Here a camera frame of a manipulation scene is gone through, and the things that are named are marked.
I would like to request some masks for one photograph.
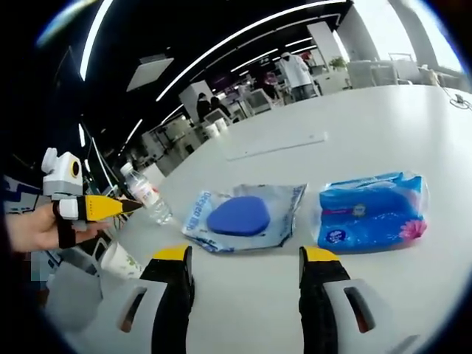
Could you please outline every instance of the plastic water bottle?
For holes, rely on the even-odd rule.
[[[149,210],[150,217],[155,222],[161,225],[172,218],[169,206],[146,176],[135,171],[133,165],[129,162],[121,167],[119,171],[126,178],[126,184],[133,197]]]

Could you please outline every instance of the bottle cap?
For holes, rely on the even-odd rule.
[[[119,169],[122,175],[126,176],[133,170],[133,165],[130,162],[126,162],[123,167]]]

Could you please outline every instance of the plastic packaging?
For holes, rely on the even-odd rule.
[[[428,191],[414,173],[388,173],[328,184],[317,235],[331,251],[376,251],[421,237]]]
[[[209,252],[235,252],[247,249],[279,247],[292,235],[294,215],[305,193],[306,184],[272,186],[241,184],[231,191],[203,191],[192,205],[182,227],[182,233]],[[217,234],[209,230],[207,218],[225,201],[233,197],[252,195],[263,200],[270,215],[266,229],[251,237]]]

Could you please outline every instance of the cable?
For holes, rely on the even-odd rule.
[[[449,103],[452,104],[454,107],[456,107],[458,109],[470,109],[472,111],[472,105],[466,100],[464,100],[464,103],[462,105],[461,103],[459,103],[459,101],[451,98],[449,100]]]
[[[450,100],[449,103],[458,108],[458,109],[470,109],[472,111],[472,105],[470,102],[462,99],[463,103],[460,103],[459,100],[457,99],[458,95],[456,95],[456,98],[452,97],[451,94],[449,93],[448,90],[444,86],[441,85],[440,81],[436,77],[437,84],[444,90],[444,92],[449,96]]]

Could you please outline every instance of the blue sponge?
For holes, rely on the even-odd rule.
[[[271,217],[263,200],[245,196],[222,203],[208,216],[206,225],[216,234],[254,236],[267,229],[270,221]]]

